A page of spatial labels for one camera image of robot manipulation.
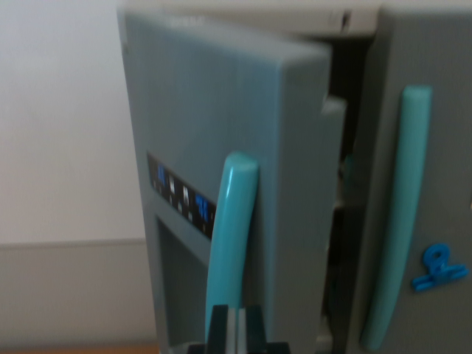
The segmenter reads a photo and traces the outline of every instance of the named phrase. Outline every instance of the teal handle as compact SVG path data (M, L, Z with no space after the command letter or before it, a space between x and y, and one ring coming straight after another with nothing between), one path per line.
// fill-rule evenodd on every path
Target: teal handle
M206 281L205 338L214 305L239 308L259 164L242 153L226 158L213 226Z
M428 144L432 89L407 86L401 101L400 130L392 201L374 297L361 343L378 350L389 327L412 240Z

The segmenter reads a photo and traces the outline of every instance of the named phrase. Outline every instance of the refrigerator door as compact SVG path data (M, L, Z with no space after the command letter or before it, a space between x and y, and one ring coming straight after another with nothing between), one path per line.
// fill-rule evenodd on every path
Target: refrigerator door
M152 9L122 19L161 351L204 341L212 208L240 151L260 167L242 305L261 306L269 341L313 354L344 118L330 48ZM211 209L200 223L192 193Z
M336 353L466 353L472 345L472 279L464 277L472 266L472 8L385 8L378 23L346 190L356 205L347 213L349 240L335 296ZM407 86L429 87L432 96L411 241L400 250L392 249L399 239L389 238L388 221L398 199L394 171ZM426 267L433 245L440 250L433 263L444 256L445 267L457 267ZM397 263L389 258L395 252ZM398 271L392 302L397 295L381 288L395 282Z

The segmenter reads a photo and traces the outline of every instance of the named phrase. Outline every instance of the blue digital display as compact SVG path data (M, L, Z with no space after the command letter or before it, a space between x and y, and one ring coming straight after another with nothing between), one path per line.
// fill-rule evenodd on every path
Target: blue digital display
M159 180L159 182L162 183L162 185L164 187L166 186L166 183L165 183L165 169L160 164L157 165L157 179Z
M198 205L198 213L200 218L208 222L208 201L199 194L195 195L195 203Z
M153 189L183 218L211 239L216 205L149 153L147 162Z

